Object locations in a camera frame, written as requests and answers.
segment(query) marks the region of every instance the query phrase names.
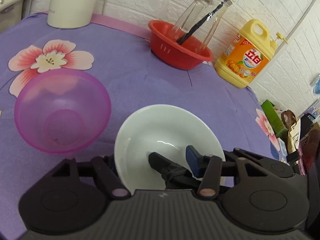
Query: purple bowl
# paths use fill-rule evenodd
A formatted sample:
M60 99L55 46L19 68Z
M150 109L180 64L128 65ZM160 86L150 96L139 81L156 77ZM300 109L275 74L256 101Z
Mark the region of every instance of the purple bowl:
M22 138L47 153L88 147L106 128L110 114L111 101L104 86L74 69L49 70L33 78L14 107Z

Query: floral pattern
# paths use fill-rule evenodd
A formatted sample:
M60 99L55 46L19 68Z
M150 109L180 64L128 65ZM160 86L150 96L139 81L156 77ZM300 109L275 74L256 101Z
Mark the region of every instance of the floral pattern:
M280 145L277 141L277 137L271 127L268 118L260 109L256 109L258 116L256 117L256 122L261 127L263 132L269 137L270 142L276 148L277 151L280 151Z
M76 45L70 41L52 40L43 49L31 45L18 52L8 63L11 71L22 71L11 83L9 93L18 97L21 90L37 75L48 70L92 68L94 57L87 51L74 51Z

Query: white ceramic bowl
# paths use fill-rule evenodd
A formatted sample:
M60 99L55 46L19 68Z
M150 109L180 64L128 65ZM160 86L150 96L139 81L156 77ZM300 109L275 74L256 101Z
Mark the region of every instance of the white ceramic bowl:
M157 152L190 170L186 147L193 145L201 155L216 155L225 161L219 141L194 114L170 105L146 106L122 124L115 143L115 163L122 183L136 189L164 190L165 182L148 162Z

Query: purple tablecloth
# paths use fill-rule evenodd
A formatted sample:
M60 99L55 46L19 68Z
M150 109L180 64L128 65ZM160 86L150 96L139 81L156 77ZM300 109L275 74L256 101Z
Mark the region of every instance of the purple tablecloth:
M112 114L96 142L76 155L79 161L113 154L124 120L152 104L175 105L197 115L212 129L224 150L239 147L272 158L270 141L255 121L260 106L249 88L234 87L209 65L189 72L172 68L151 53L148 41L132 34L97 24L74 30L54 29L46 24L46 18L45 14L32 15L0 35L0 232L7 239L16 239L25 231L18 213L20 196L67 156L33 149L15 128L16 98L9 94L9 87L17 72L8 68L8 62L30 45L42 49L51 40L71 41L76 44L75 51L94 56L87 72L107 88Z

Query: bowl rim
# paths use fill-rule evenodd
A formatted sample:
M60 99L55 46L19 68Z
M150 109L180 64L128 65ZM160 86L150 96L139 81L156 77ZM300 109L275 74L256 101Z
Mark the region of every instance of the bowl rim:
M22 100L24 99L25 95L27 94L27 92L29 91L29 88L32 87L34 84L38 83L39 81L41 81L42 79L46 78L47 76L51 76L51 75L60 75L59 73L63 72L62 74L68 74L68 75L73 75L73 76L79 76L79 77L84 77L85 79L94 82L99 90L101 91L101 93L103 94L103 97L105 98L107 104L110 106L110 115L109 117L106 119L105 123L103 124L103 128L101 128L99 130L99 133L97 133L96 136L94 136L94 138L92 138L92 140L88 141L87 143L76 147L72 150L60 150L60 151L49 151L46 150L44 148L38 147L36 145L34 145L32 142L30 142L28 139L25 138L25 136L21 133L19 127L19 117L18 117L18 108L19 105L22 103ZM48 70L44 73L41 73L41 75L38 75L36 77L34 77L33 79L31 79L25 86L24 88L21 90L21 92L19 93L15 105L14 105L14 123L16 125L16 128L18 130L18 133L20 134L20 136L22 137L22 139L28 143L30 146L32 146L33 148L35 148L36 150L39 150L41 152L45 152L45 153L50 153L50 154L63 154L63 153L72 153L72 152L76 152L79 150L82 150L86 147L88 147L90 144L92 144L99 136L100 134L105 130L105 128L107 127L109 120L110 120L110 116L111 116L111 111L112 111L112 105L111 105L111 99L109 96L109 93L107 91L107 89L104 87L104 85L94 76L90 75L89 73L86 73L83 70L77 70L77 69L68 69L68 68L60 68L60 69L52 69L52 70Z
M121 125L118 133L117 133L117 136L116 136L116 141L115 141L115 147L114 147L114 153L113 153L113 156L114 156L114 160L115 160L115 166L116 166L116 170L118 172L118 176L119 178L121 179L122 183L127 187L127 189L129 189L129 186L127 185L126 181L124 180L124 177L122 176L122 171L123 169L119 168L118 164L119 162L124 158L123 156L119 156L117 154L117 152L119 152L119 134L124 130L124 127L126 126L126 124L128 122L131 121L132 117L134 117L135 115L137 114L140 114L141 112L147 110L147 109L151 109L151 108L157 108L157 107L168 107L168 108L175 108L175 109L179 109L179 110L182 110L186 113L189 113L191 114L193 117L195 117L198 121L200 121L202 124L205 125L205 127L209 130L209 132L211 133L211 135L213 135L214 138L216 138L217 142L219 143L220 145L220 148L221 148L221 152L222 152L222 161L226 161L225 159L225 156L224 156L224 153L223 153L223 149L222 149L222 146L220 144L220 141L218 140L218 138L216 137L216 135L214 134L214 132L210 129L210 127L204 122L202 121L198 116L196 116L195 114L191 113L190 111L186 110L186 109L183 109L181 107L178 107L178 106L173 106L173 105L166 105L166 104L156 104L156 105L149 105L149 106L145 106L143 108L140 108L138 109L137 111L133 112L132 114L130 114L127 119L123 122L123 124Z
M194 57L194 58L196 58L196 59L199 59L199 60L202 60L202 61L212 61L212 60L214 59L214 56L213 56L212 51L211 51L207 46L205 46L204 50L206 50L206 51L209 53L209 57L205 57L205 56L202 56L202 55L200 55L200 54L196 54L196 53L194 53L194 52L192 52L192 51L190 51L190 50L182 47L182 46L179 45L178 43L170 40L168 37L164 36L161 32L159 32L159 31L155 28L154 24L156 24L156 23L165 23L165 24L170 25L170 26L172 26L172 27L173 27L174 25L171 24L171 23L165 22L165 21L161 21L161 20L152 20L152 21L150 21L150 22L148 23L148 26L149 26L151 32L154 33L156 36L158 36L158 37L159 37L161 40L163 40L164 42L170 44L170 45L173 46L174 48L176 48L176 49L180 50L181 52L183 52L183 53L185 53L185 54L187 54L187 55L189 55L189 56L192 56L192 57Z

